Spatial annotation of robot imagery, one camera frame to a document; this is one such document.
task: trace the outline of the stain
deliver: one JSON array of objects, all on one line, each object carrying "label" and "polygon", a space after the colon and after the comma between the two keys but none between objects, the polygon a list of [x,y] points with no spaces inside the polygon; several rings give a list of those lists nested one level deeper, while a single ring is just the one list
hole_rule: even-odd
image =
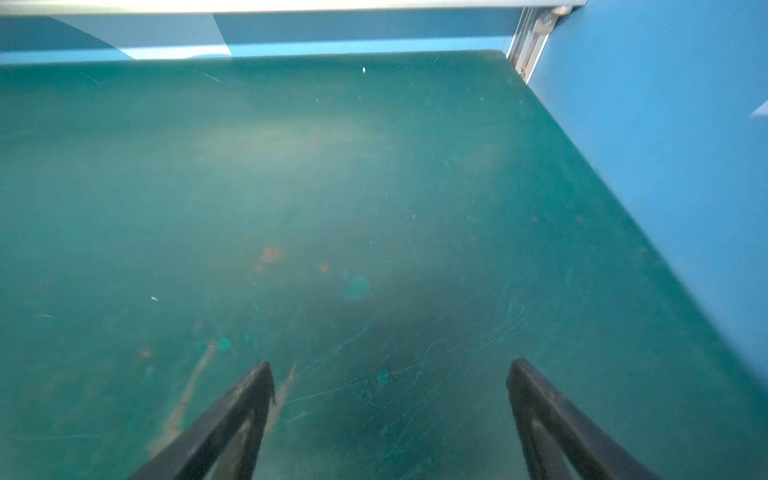
[{"label": "stain", "polygon": [[181,423],[184,420],[187,405],[189,405],[195,388],[197,387],[197,380],[200,378],[200,374],[203,373],[203,370],[208,367],[208,364],[214,355],[216,355],[216,351],[216,342],[210,342],[203,357],[200,358],[200,361],[197,362],[194,370],[192,370],[192,374],[187,380],[187,384],[184,387],[184,391],[181,393],[181,397],[174,405],[173,410],[171,410],[168,419],[163,423],[160,433],[149,445],[147,445],[147,451],[149,452],[150,457],[156,456],[181,434]]},{"label": "stain", "polygon": [[220,338],[218,342],[216,342],[216,348],[220,352],[229,352],[232,350],[232,340],[228,338]]},{"label": "stain", "polygon": [[371,293],[371,281],[364,276],[353,278],[346,284],[344,298],[347,300],[361,300]]},{"label": "stain", "polygon": [[138,352],[136,352],[136,358],[142,360],[149,360],[154,357],[154,350],[150,346],[142,346]]},{"label": "stain", "polygon": [[389,372],[386,370],[379,372],[379,374],[376,375],[376,383],[382,388],[386,387],[387,383],[389,383]]},{"label": "stain", "polygon": [[283,256],[283,249],[267,247],[261,255],[261,261],[264,263],[275,263]]},{"label": "stain", "polygon": [[274,428],[277,423],[277,418],[280,416],[280,410],[283,409],[283,405],[285,405],[286,400],[288,399],[288,391],[290,390],[291,385],[293,385],[293,380],[296,378],[296,365],[297,363],[294,361],[293,367],[288,373],[288,378],[285,379],[280,388],[275,392],[275,396],[272,398],[272,406],[269,413],[266,415],[264,435],[272,431],[272,428]]}]

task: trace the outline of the green mat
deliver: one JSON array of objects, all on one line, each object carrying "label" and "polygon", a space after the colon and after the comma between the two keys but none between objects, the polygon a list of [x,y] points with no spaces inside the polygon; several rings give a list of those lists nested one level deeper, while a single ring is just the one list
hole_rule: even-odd
[{"label": "green mat", "polygon": [[768,475],[766,397],[499,52],[3,68],[0,111],[2,478],[124,478],[261,359],[256,478],[526,478],[520,356],[663,478]]}]

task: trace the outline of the blue panel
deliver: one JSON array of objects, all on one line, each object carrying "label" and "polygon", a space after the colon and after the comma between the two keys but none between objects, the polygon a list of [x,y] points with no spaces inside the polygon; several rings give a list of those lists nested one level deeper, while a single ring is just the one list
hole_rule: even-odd
[{"label": "blue panel", "polygon": [[80,48],[73,50],[0,51],[0,65],[72,63],[82,61],[131,60],[116,48]]},{"label": "blue panel", "polygon": [[512,35],[518,8],[215,15],[229,44]]},{"label": "blue panel", "polygon": [[111,45],[49,17],[0,17],[0,51],[106,49]]},{"label": "blue panel", "polygon": [[234,57],[393,53],[404,51],[502,50],[512,37],[406,38],[403,40],[309,41],[230,45]]},{"label": "blue panel", "polygon": [[768,381],[768,2],[592,1],[531,86]]}]

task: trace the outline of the orange stain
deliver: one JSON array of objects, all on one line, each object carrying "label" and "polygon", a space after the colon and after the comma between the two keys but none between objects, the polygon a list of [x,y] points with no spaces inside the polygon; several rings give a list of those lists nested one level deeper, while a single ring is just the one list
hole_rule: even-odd
[{"label": "orange stain", "polygon": [[149,360],[154,357],[154,350],[150,346],[142,346],[138,352],[136,352],[136,358],[142,360]]},{"label": "orange stain", "polygon": [[275,263],[283,256],[283,249],[267,247],[261,255],[261,261],[264,263]]}]

